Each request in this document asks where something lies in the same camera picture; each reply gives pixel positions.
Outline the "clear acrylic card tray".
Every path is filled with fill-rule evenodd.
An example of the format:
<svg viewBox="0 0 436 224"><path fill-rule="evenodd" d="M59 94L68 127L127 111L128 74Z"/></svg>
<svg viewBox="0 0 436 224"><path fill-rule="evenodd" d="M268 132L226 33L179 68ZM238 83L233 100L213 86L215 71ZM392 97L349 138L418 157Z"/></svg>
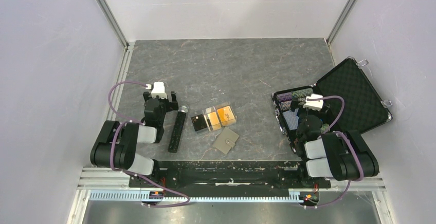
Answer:
<svg viewBox="0 0 436 224"><path fill-rule="evenodd" d="M196 133L213 132L237 122L230 102L224 102L196 112L190 117Z"/></svg>

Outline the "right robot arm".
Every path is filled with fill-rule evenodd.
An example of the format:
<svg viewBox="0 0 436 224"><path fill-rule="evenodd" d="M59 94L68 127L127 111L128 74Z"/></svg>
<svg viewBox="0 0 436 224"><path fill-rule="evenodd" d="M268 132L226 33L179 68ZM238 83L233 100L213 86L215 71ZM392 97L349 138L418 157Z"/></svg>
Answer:
<svg viewBox="0 0 436 224"><path fill-rule="evenodd" d="M292 145L302 158L297 181L312 186L318 178L360 181L379 174L379 163L356 130L328 132L328 124L313 112L299 109Z"/></svg>

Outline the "beige leather card holder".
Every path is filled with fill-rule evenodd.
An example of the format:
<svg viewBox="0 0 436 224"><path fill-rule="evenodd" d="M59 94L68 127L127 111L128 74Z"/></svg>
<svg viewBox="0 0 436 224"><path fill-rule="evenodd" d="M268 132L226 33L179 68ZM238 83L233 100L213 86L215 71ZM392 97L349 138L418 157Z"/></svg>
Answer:
<svg viewBox="0 0 436 224"><path fill-rule="evenodd" d="M231 149L235 147L236 141L239 135L229 129L228 127L223 128L222 132L216 137L212 146L227 155Z"/></svg>

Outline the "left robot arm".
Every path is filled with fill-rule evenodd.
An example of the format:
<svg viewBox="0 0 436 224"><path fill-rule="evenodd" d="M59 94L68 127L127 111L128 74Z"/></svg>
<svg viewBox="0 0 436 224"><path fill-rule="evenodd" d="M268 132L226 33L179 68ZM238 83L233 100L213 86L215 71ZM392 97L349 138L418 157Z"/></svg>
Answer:
<svg viewBox="0 0 436 224"><path fill-rule="evenodd" d="M144 157L136 152L137 144L158 144L165 132L166 113L178 110L176 92L170 98L152 97L145 91L144 117L139 123L106 120L90 152L90 162L96 167L120 169L142 175L148 186L161 182L161 172L157 170L155 159Z"/></svg>

